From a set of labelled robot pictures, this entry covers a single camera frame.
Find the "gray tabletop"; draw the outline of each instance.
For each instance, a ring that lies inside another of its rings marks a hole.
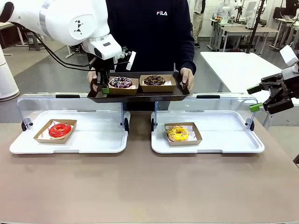
[[[257,121],[255,132],[265,145],[262,154],[161,155],[151,150],[150,114],[133,113],[127,148],[120,154],[12,155],[9,146],[21,126],[1,124],[0,219],[297,221],[299,170]]]

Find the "white pillar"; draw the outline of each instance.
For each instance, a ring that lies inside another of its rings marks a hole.
[[[0,102],[13,99],[20,94],[14,77],[6,63],[0,46]]]

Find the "tray handle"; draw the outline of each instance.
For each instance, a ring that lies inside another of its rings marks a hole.
[[[220,95],[197,95],[196,99],[220,99]]]
[[[80,99],[78,94],[57,94],[56,99]]]

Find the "person in background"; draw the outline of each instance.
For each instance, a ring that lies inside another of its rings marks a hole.
[[[222,1],[216,8],[216,12],[213,13],[213,19],[215,19],[217,16],[219,17],[222,17],[223,16],[223,10],[222,8],[226,6],[225,2],[227,0],[224,0]],[[230,5],[231,5],[231,10],[229,11],[228,15],[231,19],[234,19],[235,18],[235,15],[234,15],[234,10],[235,10],[235,4],[232,4],[230,2]]]
[[[193,37],[194,46],[200,48],[200,43],[197,38],[200,34],[202,23],[204,20],[204,11],[206,7],[206,0],[195,0],[194,13],[193,13]]]
[[[196,66],[194,38],[187,0],[106,0],[110,33],[122,46],[135,51],[131,72],[179,71],[183,83],[193,88]],[[126,64],[115,72],[129,72]],[[96,78],[89,72],[90,83]],[[127,110],[153,111],[154,103],[127,103]]]

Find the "yellow glazed donut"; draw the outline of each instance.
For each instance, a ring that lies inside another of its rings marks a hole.
[[[187,141],[189,136],[189,131],[182,126],[172,126],[168,132],[168,138],[171,141]]]

